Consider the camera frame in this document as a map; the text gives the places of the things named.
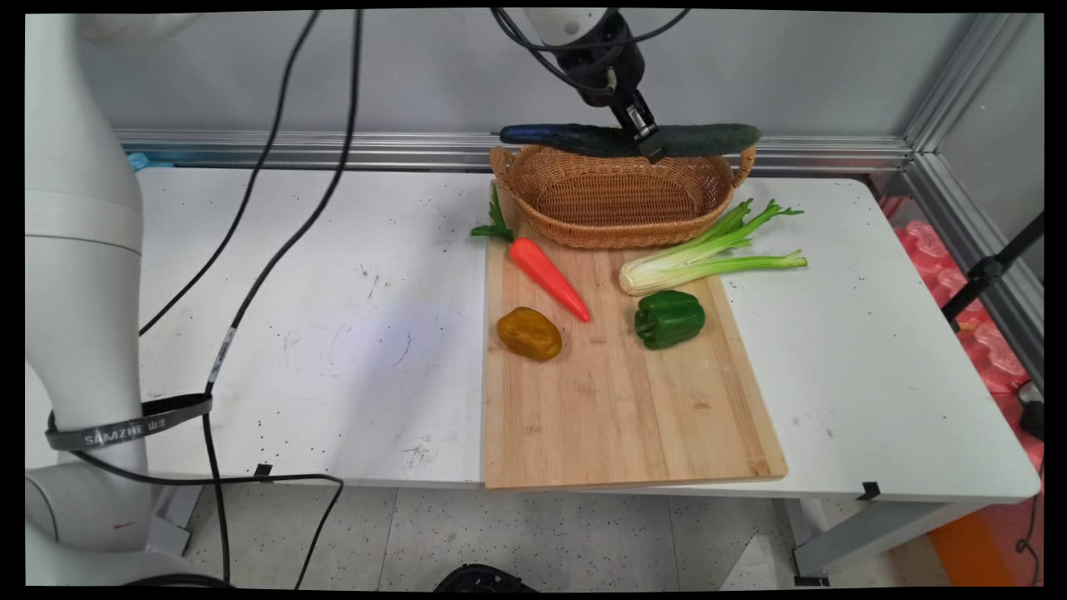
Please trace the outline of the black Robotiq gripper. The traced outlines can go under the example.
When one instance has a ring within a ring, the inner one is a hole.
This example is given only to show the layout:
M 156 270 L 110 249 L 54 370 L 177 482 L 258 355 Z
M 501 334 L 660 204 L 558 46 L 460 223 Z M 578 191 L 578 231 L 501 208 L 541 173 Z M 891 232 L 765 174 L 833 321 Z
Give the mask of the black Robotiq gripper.
M 654 115 L 638 91 L 644 76 L 644 57 L 633 44 L 630 23 L 618 10 L 609 10 L 577 44 L 606 44 L 595 49 L 561 49 L 552 54 L 564 75 L 577 83 L 579 97 L 594 108 L 616 108 L 616 119 L 633 138 L 648 163 L 666 157 Z

